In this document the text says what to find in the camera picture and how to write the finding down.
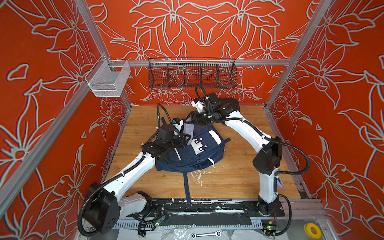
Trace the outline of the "navy blue student backpack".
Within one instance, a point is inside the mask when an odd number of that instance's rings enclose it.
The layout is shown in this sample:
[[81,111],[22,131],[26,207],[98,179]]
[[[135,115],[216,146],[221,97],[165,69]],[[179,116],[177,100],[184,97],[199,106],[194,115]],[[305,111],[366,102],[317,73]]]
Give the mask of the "navy blue student backpack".
[[182,173],[187,203],[191,203],[188,173],[214,166],[224,157],[225,145],[230,138],[223,139],[213,125],[191,125],[192,139],[185,148],[172,150],[157,166],[157,171]]

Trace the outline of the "blue stapler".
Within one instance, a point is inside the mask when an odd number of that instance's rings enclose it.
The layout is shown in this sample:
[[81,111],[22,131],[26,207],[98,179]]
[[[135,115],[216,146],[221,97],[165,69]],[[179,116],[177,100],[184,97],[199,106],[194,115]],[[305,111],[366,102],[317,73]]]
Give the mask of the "blue stapler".
[[277,181],[277,187],[279,187],[279,188],[284,187],[284,183],[279,176],[276,176],[276,181]]

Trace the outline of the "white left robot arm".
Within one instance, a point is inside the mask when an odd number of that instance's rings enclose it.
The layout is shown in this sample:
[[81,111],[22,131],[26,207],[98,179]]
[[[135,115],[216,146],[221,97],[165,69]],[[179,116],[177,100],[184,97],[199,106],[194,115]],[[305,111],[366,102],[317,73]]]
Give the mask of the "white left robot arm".
[[122,217],[142,212],[149,200],[141,193],[124,201],[128,189],[146,172],[163,161],[172,150],[185,149],[192,140],[191,124],[171,123],[158,126],[140,146],[141,152],[118,174],[103,183],[92,183],[78,214],[78,231],[84,237],[109,232]]

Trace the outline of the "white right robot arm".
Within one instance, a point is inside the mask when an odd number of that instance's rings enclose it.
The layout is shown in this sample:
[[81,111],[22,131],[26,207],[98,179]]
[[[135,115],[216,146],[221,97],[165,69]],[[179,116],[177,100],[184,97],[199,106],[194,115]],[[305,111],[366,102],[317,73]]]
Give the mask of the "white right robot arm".
[[[221,99],[216,94],[211,93],[204,97],[195,98],[191,105],[196,108],[190,114],[193,124],[219,123],[230,127],[257,152],[253,159],[253,166],[260,176],[259,212],[263,216],[271,215],[279,203],[277,191],[279,175],[294,176],[308,172],[311,166],[308,155],[301,149],[285,143],[279,137],[271,137],[259,130],[241,114],[240,104],[235,99]],[[295,172],[279,170],[283,146],[297,151],[304,157],[306,166],[303,170]]]

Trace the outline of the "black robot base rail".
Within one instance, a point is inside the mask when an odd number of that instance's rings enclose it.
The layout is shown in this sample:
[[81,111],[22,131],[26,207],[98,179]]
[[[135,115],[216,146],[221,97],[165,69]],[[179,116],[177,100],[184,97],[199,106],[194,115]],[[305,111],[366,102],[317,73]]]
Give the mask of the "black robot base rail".
[[167,214],[244,214],[247,217],[262,217],[257,199],[192,199],[158,198],[150,202]]

